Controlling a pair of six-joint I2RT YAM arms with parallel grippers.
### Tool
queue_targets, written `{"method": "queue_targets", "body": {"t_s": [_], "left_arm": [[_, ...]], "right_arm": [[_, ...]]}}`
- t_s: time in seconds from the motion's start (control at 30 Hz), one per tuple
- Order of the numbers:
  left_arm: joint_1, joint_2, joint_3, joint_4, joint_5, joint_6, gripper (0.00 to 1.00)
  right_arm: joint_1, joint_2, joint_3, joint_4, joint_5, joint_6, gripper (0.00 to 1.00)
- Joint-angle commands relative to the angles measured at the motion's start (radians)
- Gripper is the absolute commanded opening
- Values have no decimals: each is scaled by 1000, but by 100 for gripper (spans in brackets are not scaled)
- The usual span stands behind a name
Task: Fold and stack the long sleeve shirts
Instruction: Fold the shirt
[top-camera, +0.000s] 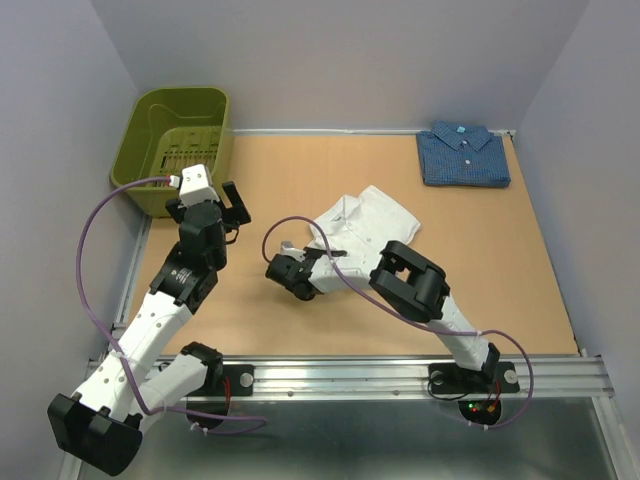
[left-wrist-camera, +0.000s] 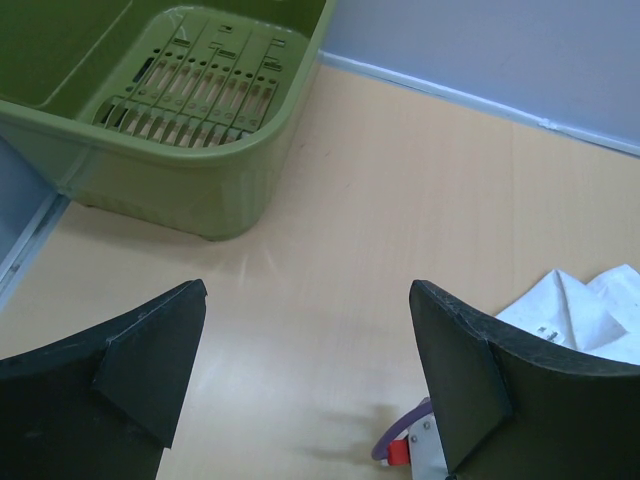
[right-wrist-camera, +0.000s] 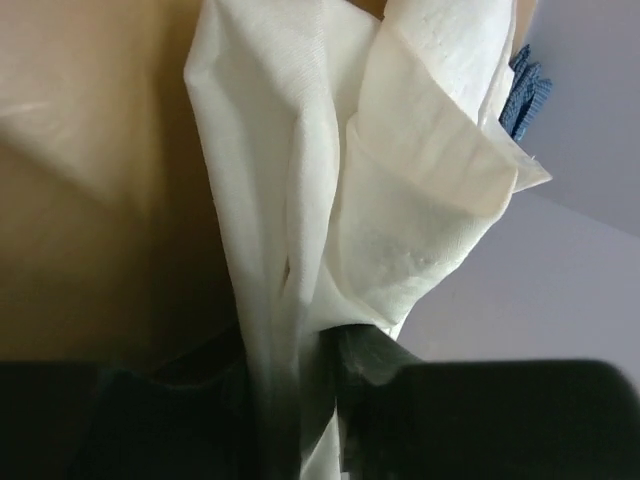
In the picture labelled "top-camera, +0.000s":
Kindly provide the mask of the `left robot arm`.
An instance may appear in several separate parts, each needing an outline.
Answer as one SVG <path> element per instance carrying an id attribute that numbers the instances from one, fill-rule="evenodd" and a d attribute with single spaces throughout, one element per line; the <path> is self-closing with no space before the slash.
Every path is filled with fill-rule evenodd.
<path id="1" fill-rule="evenodd" d="M 222 354 L 213 348 L 192 342 L 156 377 L 147 377 L 168 341 L 216 286 L 227 264 L 227 234 L 251 221 L 236 185 L 228 181 L 222 189 L 225 200 L 207 187 L 200 199 L 181 192 L 167 201 L 179 240 L 151 282 L 134 324 L 121 339 L 109 341 L 111 351 L 80 387 L 56 395 L 47 409 L 58 446 L 107 475 L 121 474 L 145 431 L 193 392 L 224 396 L 211 413 L 187 412 L 196 427 L 213 432 L 230 417 L 232 382 Z"/>

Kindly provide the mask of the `white long sleeve shirt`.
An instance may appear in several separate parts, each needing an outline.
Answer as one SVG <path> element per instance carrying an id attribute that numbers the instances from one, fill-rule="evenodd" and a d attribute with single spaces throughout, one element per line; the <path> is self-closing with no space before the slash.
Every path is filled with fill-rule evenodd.
<path id="1" fill-rule="evenodd" d="M 344 251 L 329 259 L 323 255 L 312 267 L 311 284 L 328 294 L 347 287 L 369 288 L 370 273 L 391 240 L 410 244 L 420 230 L 419 220 L 382 190 L 370 185 L 358 196 L 344 195 L 310 226 L 310 248 Z"/>

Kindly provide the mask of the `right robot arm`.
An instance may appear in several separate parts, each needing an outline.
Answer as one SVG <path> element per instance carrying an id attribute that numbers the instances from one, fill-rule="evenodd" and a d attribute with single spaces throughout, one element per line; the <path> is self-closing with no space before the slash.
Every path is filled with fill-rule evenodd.
<path id="1" fill-rule="evenodd" d="M 344 289 L 372 289 L 401 317 L 436 334 L 466 387 L 482 390 L 496 378 L 500 353 L 461 313 L 445 271 L 400 241 L 365 253 L 300 250 L 284 242 L 268 261 L 266 277 L 302 301 Z"/>

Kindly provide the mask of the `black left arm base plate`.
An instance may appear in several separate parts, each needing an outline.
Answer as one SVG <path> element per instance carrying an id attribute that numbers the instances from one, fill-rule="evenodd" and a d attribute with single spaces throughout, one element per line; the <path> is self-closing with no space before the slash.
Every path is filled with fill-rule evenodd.
<path id="1" fill-rule="evenodd" d="M 219 364 L 209 367 L 204 384 L 189 397 L 248 397 L 253 395 L 255 367 L 252 364 Z"/>

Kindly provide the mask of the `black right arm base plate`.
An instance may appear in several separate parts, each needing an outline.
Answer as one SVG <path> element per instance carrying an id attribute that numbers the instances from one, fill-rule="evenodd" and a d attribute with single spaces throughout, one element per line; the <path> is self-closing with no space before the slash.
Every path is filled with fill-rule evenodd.
<path id="1" fill-rule="evenodd" d="M 431 391 L 438 396 L 485 394 L 495 392 L 497 386 L 501 393 L 521 391 L 512 362 L 499 362 L 494 373 L 488 377 L 480 372 L 462 369 L 454 362 L 435 363 L 428 367 L 428 379 Z"/>

